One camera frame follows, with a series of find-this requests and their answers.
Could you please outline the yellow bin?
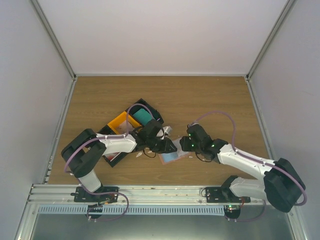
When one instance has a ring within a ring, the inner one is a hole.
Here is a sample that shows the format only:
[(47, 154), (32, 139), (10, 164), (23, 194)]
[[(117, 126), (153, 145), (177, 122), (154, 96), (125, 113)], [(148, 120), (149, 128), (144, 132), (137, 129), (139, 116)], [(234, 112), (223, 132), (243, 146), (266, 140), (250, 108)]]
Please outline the yellow bin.
[(125, 134), (127, 130), (133, 131), (141, 126), (131, 115), (127, 115), (126, 111), (123, 111), (116, 118), (111, 120), (107, 126), (117, 135)]

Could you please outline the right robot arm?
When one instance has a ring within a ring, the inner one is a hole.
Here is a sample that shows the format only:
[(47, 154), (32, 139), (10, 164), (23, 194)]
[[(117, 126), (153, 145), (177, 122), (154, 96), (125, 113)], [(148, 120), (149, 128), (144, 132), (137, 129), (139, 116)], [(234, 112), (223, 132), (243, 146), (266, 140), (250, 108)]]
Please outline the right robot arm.
[(228, 203), (238, 197), (268, 201), (277, 210), (288, 213), (306, 196), (306, 186), (293, 165), (286, 159), (265, 159), (235, 148), (225, 140), (212, 139), (199, 124), (187, 128), (179, 141), (185, 152), (202, 155), (208, 161), (228, 165), (253, 177), (230, 176), (221, 185), (221, 196)]

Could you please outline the teal cards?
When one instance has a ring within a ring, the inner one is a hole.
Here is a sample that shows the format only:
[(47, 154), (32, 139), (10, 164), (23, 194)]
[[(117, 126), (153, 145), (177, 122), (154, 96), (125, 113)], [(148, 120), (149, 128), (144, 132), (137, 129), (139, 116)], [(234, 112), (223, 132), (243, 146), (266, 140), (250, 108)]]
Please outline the teal cards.
[(145, 126), (151, 119), (152, 115), (144, 108), (139, 109), (133, 114), (133, 117), (142, 125)]

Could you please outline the pale pink cards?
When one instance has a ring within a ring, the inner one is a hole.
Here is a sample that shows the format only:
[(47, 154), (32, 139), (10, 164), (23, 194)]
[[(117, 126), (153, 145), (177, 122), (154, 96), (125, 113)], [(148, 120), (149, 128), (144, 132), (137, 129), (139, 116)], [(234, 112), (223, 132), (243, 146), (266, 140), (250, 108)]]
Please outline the pale pink cards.
[(119, 132), (119, 134), (124, 134), (127, 130), (131, 131), (132, 126), (130, 124), (127, 125), (127, 123), (124, 121), (116, 128), (116, 130)]

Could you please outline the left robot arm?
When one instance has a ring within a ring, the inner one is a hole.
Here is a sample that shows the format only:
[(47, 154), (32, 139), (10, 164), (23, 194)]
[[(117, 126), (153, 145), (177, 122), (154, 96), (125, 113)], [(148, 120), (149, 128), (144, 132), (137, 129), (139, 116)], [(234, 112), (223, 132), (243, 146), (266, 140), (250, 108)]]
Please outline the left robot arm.
[(145, 148), (156, 154), (170, 154), (178, 150), (162, 124), (151, 119), (144, 126), (117, 135), (85, 129), (61, 151), (61, 156), (65, 160), (64, 171), (79, 181), (90, 201), (98, 202), (103, 197), (103, 185), (94, 168), (100, 158), (115, 153), (140, 152)]

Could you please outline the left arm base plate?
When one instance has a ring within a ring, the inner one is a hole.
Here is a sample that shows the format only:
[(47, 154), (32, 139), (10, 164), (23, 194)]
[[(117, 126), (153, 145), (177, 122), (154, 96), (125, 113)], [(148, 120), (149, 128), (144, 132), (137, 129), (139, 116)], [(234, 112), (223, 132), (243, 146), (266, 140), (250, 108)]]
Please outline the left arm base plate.
[(73, 201), (76, 203), (116, 203), (118, 201), (118, 191), (119, 188), (116, 186), (103, 186), (95, 193), (105, 193), (102, 195), (94, 195), (88, 193), (84, 190), (83, 187), (78, 186), (75, 189), (75, 192), (72, 192), (70, 195), (73, 196)]

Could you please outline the black bin with red cards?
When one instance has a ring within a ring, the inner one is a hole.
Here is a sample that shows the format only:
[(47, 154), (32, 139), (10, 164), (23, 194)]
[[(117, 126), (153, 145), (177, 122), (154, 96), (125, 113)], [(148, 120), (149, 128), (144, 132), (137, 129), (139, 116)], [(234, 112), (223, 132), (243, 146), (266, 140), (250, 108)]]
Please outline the black bin with red cards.
[[(102, 135), (116, 135), (116, 132), (112, 130), (108, 125), (105, 125), (97, 133)], [(115, 152), (115, 153), (105, 154), (103, 155), (103, 158), (113, 168), (127, 155), (128, 153), (126, 152)]]

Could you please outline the aluminium mounting rail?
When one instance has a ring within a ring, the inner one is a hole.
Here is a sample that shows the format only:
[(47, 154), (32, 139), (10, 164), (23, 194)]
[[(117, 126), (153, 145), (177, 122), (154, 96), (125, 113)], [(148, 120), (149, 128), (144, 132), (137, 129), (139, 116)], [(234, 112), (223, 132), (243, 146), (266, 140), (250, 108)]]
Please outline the aluminium mounting rail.
[[(34, 184), (30, 204), (73, 204), (77, 184)], [(208, 205), (203, 185), (119, 185), (130, 205)]]

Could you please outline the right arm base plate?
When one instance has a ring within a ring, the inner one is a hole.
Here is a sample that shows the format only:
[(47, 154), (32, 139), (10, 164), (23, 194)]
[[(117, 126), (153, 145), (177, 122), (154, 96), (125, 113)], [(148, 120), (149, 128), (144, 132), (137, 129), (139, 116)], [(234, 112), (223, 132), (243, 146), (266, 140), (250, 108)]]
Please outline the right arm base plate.
[(205, 187), (204, 195), (207, 203), (250, 203), (249, 197), (239, 197), (231, 190), (221, 187)]

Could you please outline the white debris pile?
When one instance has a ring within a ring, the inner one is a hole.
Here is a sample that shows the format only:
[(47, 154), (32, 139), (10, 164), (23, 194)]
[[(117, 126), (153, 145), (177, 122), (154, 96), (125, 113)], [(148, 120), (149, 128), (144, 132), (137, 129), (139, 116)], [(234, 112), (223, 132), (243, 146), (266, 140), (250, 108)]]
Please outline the white debris pile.
[(144, 155), (148, 158), (155, 158), (157, 154), (151, 150), (146, 152), (146, 150), (144, 149), (144, 150), (138, 152), (135, 157), (138, 158), (138, 157), (141, 157), (142, 155)]

